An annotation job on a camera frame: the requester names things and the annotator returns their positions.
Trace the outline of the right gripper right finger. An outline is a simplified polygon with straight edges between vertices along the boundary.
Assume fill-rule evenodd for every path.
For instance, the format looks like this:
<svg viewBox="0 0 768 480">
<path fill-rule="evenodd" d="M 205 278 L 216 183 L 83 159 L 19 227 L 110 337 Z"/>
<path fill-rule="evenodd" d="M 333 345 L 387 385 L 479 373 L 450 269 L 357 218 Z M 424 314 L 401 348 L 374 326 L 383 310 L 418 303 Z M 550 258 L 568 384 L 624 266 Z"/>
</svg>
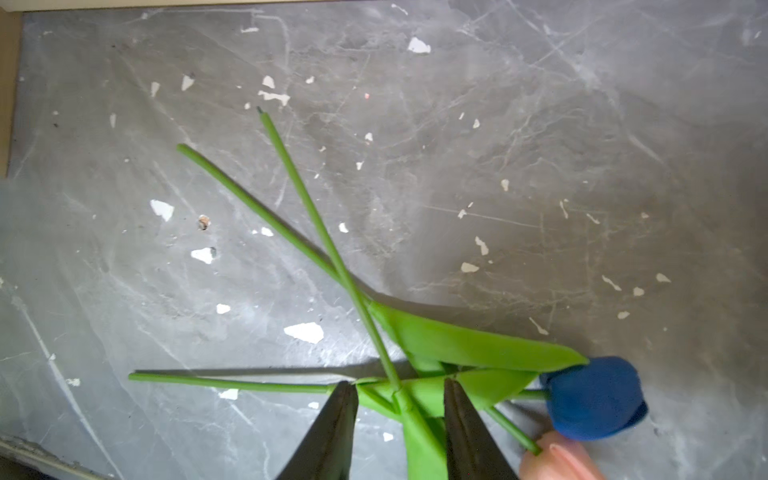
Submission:
<svg viewBox="0 0 768 480">
<path fill-rule="evenodd" d="M 457 479 L 518 479 L 461 384 L 444 382 L 447 472 Z"/>
</svg>

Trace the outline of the blue artificial tulip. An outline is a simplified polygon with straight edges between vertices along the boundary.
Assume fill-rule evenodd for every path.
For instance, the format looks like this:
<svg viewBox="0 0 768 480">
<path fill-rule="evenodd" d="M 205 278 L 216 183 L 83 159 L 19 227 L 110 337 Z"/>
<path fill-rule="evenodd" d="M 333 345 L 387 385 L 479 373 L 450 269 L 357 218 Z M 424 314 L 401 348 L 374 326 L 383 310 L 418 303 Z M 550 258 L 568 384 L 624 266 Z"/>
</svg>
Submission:
<svg viewBox="0 0 768 480">
<path fill-rule="evenodd" d="M 334 245 L 290 155 L 277 148 L 327 252 L 319 253 L 237 182 L 191 147 L 178 151 L 239 198 L 275 231 L 323 269 L 349 294 L 374 343 L 390 386 L 422 411 L 429 383 L 456 375 L 473 399 L 504 388 L 511 398 L 547 403 L 553 426 L 563 436 L 594 441 L 641 422 L 648 413 L 637 370 L 610 356 L 589 359 L 565 346 L 460 327 L 379 303 L 357 285 Z M 514 382 L 522 385 L 512 391 Z"/>
</svg>

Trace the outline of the pink artificial tulip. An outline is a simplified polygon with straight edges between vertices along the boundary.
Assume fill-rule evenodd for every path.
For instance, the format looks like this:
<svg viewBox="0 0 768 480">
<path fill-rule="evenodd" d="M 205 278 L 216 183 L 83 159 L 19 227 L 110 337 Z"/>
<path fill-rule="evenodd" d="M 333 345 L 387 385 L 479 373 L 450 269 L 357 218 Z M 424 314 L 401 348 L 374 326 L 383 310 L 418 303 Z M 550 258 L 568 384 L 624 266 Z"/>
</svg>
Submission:
<svg viewBox="0 0 768 480">
<path fill-rule="evenodd" d="M 488 380 L 489 375 L 496 377 L 502 375 L 502 380 Z M 443 428 L 442 415 L 443 387 L 445 376 L 425 379 L 406 380 L 404 390 L 408 390 L 415 406 L 419 407 L 427 420 L 439 420 L 435 431 Z M 445 378 L 459 380 L 465 387 L 474 407 L 483 407 L 494 421 L 497 421 L 530 453 L 526 453 L 521 464 L 521 473 L 525 479 L 605 479 L 591 460 L 586 450 L 574 440 L 566 440 L 565 437 L 554 432 L 545 434 L 540 440 L 533 441 L 527 437 L 516 425 L 509 421 L 503 414 L 495 409 L 495 403 L 507 399 L 543 399 L 544 392 L 536 390 L 522 390 L 527 380 L 523 380 L 523 372 L 508 372 L 496 370 L 476 370 L 460 374 L 448 375 Z M 223 397 L 227 397 L 231 391 L 253 391 L 271 393 L 295 393 L 295 394 L 325 394 L 331 395 L 336 384 L 281 384 L 281 383 L 253 383 L 229 379 L 198 378 L 190 375 L 171 375 L 169 373 L 134 372 L 129 375 L 129 380 L 142 382 L 155 382 L 166 384 L 195 385 L 221 390 Z M 401 421 L 400 413 L 395 406 L 394 394 L 390 385 L 383 379 L 359 379 L 351 381 L 351 386 L 356 390 L 361 405 L 384 415 L 390 419 Z"/>
</svg>

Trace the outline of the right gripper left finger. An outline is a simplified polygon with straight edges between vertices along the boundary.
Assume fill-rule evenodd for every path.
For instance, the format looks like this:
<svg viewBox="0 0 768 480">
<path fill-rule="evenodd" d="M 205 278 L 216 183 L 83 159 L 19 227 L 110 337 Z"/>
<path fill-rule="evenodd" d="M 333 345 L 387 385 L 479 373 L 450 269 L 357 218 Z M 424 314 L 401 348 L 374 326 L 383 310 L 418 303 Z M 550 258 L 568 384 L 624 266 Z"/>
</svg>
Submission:
<svg viewBox="0 0 768 480">
<path fill-rule="evenodd" d="M 338 383 L 277 479 L 348 479 L 358 406 L 357 389 Z"/>
</svg>

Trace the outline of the white artificial tulip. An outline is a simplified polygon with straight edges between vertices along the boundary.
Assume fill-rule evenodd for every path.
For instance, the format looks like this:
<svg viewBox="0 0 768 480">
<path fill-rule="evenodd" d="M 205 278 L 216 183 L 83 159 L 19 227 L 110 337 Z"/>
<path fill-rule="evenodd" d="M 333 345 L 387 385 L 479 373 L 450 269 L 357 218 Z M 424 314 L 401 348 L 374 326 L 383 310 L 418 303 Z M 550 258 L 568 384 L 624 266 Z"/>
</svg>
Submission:
<svg viewBox="0 0 768 480">
<path fill-rule="evenodd" d="M 419 466 L 432 466 L 435 467 L 439 473 L 445 473 L 447 471 L 445 448 L 435 436 L 422 414 L 418 411 L 408 391 L 403 387 L 402 380 L 388 354 L 385 343 L 365 305 L 364 295 L 358 288 L 354 278 L 348 271 L 342 256 L 338 252 L 321 215 L 269 114 L 262 110 L 262 108 L 258 108 L 257 112 L 278 157 L 282 161 L 298 196 L 308 212 L 310 220 L 323 243 L 334 270 L 341 280 L 342 286 L 353 301 L 361 321 L 377 351 L 380 363 L 392 388 L 394 404 L 399 410 L 403 425 L 408 472 L 410 474 L 414 473 Z"/>
</svg>

